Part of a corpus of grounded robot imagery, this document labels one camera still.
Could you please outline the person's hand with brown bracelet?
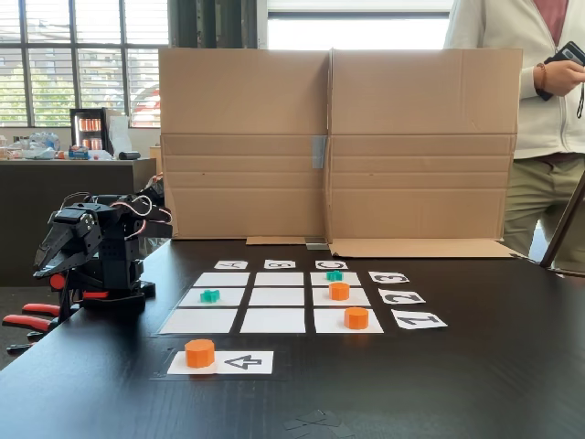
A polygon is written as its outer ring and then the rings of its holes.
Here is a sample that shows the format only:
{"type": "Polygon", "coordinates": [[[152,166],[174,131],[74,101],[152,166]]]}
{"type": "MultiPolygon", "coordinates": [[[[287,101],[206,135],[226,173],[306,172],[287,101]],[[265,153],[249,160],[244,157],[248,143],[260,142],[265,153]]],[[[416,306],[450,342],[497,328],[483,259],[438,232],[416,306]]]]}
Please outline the person's hand with brown bracelet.
{"type": "Polygon", "coordinates": [[[566,96],[584,82],[584,67],[570,60],[553,61],[545,65],[543,90],[555,95],[566,96]]]}

